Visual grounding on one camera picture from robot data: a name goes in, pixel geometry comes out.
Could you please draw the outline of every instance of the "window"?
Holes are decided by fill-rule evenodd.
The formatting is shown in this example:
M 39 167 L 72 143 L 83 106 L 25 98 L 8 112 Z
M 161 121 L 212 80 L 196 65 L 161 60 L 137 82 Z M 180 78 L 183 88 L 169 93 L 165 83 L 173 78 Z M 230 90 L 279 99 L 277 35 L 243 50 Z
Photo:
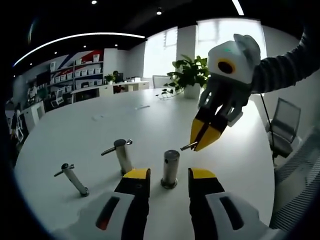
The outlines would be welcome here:
M 253 37 L 260 47 L 261 59 L 267 57 L 265 36 L 260 21 L 245 18 L 219 18 L 199 21 L 196 31 L 196 56 L 208 57 L 210 49 L 234 40 L 234 34 Z
M 143 77 L 167 75 L 175 70 L 178 28 L 174 27 L 149 37 L 145 43 Z

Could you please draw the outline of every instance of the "metal peg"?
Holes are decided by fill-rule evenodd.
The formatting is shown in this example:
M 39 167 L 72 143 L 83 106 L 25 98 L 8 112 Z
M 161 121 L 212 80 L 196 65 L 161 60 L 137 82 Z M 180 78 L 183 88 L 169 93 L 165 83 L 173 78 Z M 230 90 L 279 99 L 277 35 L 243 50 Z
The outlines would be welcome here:
M 125 139 L 118 139 L 113 143 L 114 147 L 109 148 L 108 150 L 101 153 L 101 156 L 104 156 L 108 153 L 115 151 L 121 167 L 121 174 L 125 175 L 126 173 L 134 169 L 132 167 L 132 164 L 128 155 L 128 151 L 127 151 L 127 145 L 131 145 L 132 143 L 133 141 L 131 139 L 127 141 Z
M 133 141 L 132 141 L 131 139 L 128 139 L 128 140 L 126 141 L 126 144 L 127 144 L 127 145 L 131 145 L 132 143 L 133 143 Z M 101 153 L 101 156 L 104 156 L 104 155 L 106 155 L 106 154 L 112 153 L 112 152 L 115 151 L 115 150 L 116 150 L 116 147 L 113 146 L 113 147 L 105 150 L 103 153 Z
M 181 151 L 184 151 L 184 150 L 187 150 L 187 149 L 193 149 L 196 147 L 196 145 L 198 144 L 197 141 L 191 143 L 191 144 L 188 144 L 188 145 L 185 145 L 183 147 L 180 148 Z
M 161 185 L 165 189 L 173 189 L 177 184 L 177 172 L 180 153 L 176 150 L 168 150 L 164 153 L 163 177 Z
M 75 166 L 73 164 L 69 165 L 68 163 L 64 163 L 61 166 L 61 171 L 56 173 L 54 176 L 59 176 L 60 174 L 64 173 L 66 177 L 70 180 L 70 182 L 75 186 L 75 188 L 80 192 L 81 197 L 86 197 L 89 195 L 89 190 L 79 181 L 77 176 L 75 175 L 74 169 Z

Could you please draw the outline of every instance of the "led light strip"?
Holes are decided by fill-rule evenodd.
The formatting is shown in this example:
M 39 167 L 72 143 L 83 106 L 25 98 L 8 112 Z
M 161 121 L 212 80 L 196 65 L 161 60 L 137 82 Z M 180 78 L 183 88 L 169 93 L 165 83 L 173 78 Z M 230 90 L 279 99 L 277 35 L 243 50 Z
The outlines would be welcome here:
M 238 14 L 243 16 L 244 15 L 244 11 L 242 11 L 242 8 L 241 8 L 241 5 L 240 5 L 239 1 L 238 0 L 232 0 L 232 2 L 233 2 L 233 5 L 235 6 L 235 9 L 238 11 Z
M 139 39 L 144 39 L 146 38 L 145 36 L 140 36 L 140 35 L 134 35 L 134 34 L 129 34 L 129 33 L 119 33 L 119 32 L 91 32 L 91 33 L 82 33 L 82 34 L 76 34 L 76 35 L 71 35 L 71 36 L 65 36 L 50 42 L 47 42 L 41 46 L 36 47 L 35 49 L 31 50 L 30 52 L 28 52 L 26 55 L 24 55 L 23 57 L 21 57 L 18 61 L 16 61 L 16 63 L 13 65 L 16 66 L 19 62 L 21 62 L 24 58 L 26 58 L 27 56 L 29 56 L 30 54 L 34 53 L 35 51 L 48 46 L 50 44 L 54 44 L 56 42 L 62 41 L 62 40 L 66 40 L 66 39 L 71 39 L 71 38 L 76 38 L 76 37 L 83 37 L 83 36 L 93 36 L 93 35 L 117 35 L 117 36 L 126 36 L 126 37 L 133 37 L 133 38 L 139 38 Z

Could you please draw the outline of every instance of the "potted plant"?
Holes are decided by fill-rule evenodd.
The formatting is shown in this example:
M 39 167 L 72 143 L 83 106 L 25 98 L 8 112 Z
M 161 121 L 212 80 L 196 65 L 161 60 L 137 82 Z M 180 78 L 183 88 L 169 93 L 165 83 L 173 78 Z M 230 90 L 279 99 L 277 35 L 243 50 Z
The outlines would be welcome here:
M 111 85 L 116 80 L 116 77 L 113 74 L 108 74 L 107 76 L 104 76 L 104 80 L 106 84 Z
M 168 72 L 172 82 L 164 86 L 171 89 L 163 89 L 162 94 L 173 94 L 174 91 L 179 94 L 184 92 L 187 99 L 198 99 L 200 88 L 205 87 L 210 72 L 207 67 L 207 58 L 197 56 L 192 60 L 186 55 L 181 55 L 184 59 L 173 61 L 172 65 L 176 71 Z

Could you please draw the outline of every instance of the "white table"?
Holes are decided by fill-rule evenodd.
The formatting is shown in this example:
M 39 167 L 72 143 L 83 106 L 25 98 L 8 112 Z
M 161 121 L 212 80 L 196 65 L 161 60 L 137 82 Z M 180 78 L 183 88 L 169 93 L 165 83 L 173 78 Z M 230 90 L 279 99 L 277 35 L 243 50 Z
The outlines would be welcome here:
M 26 202 L 44 227 L 52 232 L 75 223 L 79 211 L 121 176 L 115 153 L 101 157 L 116 139 L 132 139 L 128 146 L 136 168 L 151 168 L 150 211 L 146 240 L 194 239 L 189 214 L 188 168 L 214 172 L 226 191 L 233 191 L 270 223 L 274 204 L 274 168 L 269 142 L 252 101 L 243 117 L 207 148 L 181 152 L 178 184 L 161 187 L 163 154 L 189 143 L 197 102 L 180 96 L 161 100 L 159 89 L 126 92 L 76 102 L 50 111 L 31 132 L 17 160 L 15 175 Z M 66 176 L 54 177 L 63 163 L 74 172 L 90 195 L 79 192 Z

